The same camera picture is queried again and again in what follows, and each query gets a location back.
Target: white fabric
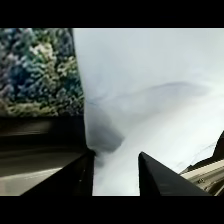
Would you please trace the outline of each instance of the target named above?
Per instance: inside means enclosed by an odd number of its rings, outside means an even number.
[[[94,195],[139,195],[138,154],[179,173],[224,129],[223,29],[75,29]]]

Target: white sheet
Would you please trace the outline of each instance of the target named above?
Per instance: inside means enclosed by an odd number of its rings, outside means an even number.
[[[94,195],[139,195],[138,154],[179,173],[224,129],[223,29],[75,29]]]

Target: black object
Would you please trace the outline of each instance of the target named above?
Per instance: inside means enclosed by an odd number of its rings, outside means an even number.
[[[23,196],[92,196],[94,156],[95,153],[89,150]]]
[[[140,196],[210,196],[144,152],[138,161]]]

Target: green foliage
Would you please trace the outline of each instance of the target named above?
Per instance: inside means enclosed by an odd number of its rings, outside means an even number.
[[[71,30],[0,28],[0,99],[9,116],[82,114]]]

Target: white cloth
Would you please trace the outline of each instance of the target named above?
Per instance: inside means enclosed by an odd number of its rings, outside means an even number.
[[[138,154],[179,173],[224,129],[223,29],[75,29],[94,195],[139,195]]]

